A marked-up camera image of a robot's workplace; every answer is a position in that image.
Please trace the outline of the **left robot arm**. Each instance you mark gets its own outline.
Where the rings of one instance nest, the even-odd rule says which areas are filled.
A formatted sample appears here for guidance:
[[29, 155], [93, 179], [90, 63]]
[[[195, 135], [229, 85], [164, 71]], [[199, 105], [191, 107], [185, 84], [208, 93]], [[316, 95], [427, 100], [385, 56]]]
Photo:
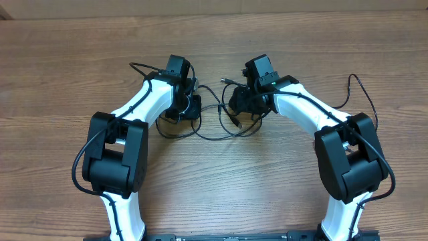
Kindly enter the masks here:
[[92, 116], [76, 157], [83, 161], [83, 179], [92, 186], [88, 193], [100, 197], [106, 208], [110, 233], [105, 240], [145, 238], [138, 191], [146, 175], [149, 128], [160, 117], [179, 123], [201, 114], [195, 71], [184, 57], [171, 55], [166, 68], [152, 67], [142, 77], [142, 88], [126, 104]]

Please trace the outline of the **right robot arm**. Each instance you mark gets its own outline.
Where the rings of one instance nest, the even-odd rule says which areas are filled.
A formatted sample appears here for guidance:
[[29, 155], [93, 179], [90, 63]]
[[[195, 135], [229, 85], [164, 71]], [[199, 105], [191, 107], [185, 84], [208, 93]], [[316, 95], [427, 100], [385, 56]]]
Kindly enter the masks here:
[[[289, 231], [286, 240], [379, 240], [378, 231], [358, 229], [365, 205], [391, 195], [396, 184], [377, 124], [367, 114], [350, 115], [323, 103], [294, 77], [280, 76], [265, 54], [246, 62], [242, 72], [247, 83], [233, 91], [230, 109], [235, 114], [278, 113], [312, 135], [319, 175], [329, 194], [326, 215], [317, 228]], [[386, 178], [392, 187], [375, 196]]]

